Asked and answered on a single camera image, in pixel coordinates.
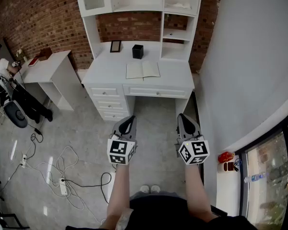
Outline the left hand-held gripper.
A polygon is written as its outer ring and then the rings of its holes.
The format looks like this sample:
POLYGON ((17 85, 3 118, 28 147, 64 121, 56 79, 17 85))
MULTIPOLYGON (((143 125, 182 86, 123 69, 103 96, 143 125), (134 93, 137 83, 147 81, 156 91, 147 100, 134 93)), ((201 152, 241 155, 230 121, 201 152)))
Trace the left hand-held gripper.
POLYGON ((107 143, 108 161, 112 164, 128 165, 136 152, 137 118, 134 115, 118 121, 107 143))

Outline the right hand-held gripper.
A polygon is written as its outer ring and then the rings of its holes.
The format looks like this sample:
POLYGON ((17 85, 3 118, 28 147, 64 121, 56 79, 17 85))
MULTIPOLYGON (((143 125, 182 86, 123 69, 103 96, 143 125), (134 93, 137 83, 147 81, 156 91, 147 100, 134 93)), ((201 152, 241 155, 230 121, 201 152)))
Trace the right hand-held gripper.
POLYGON ((176 152, 186 165, 201 164, 208 158, 208 141, 195 120, 180 113, 177 117, 177 134, 176 152))

